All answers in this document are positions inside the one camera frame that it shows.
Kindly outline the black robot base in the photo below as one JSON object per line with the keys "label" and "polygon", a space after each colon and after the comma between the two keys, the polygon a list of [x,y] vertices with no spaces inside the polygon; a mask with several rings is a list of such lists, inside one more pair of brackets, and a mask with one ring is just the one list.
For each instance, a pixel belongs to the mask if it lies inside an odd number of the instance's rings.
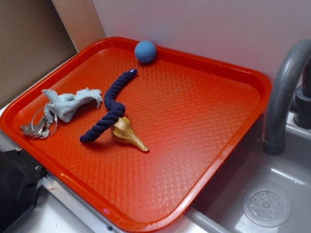
{"label": "black robot base", "polygon": [[0,153],[0,231],[9,232],[35,208],[45,169],[23,149]]}

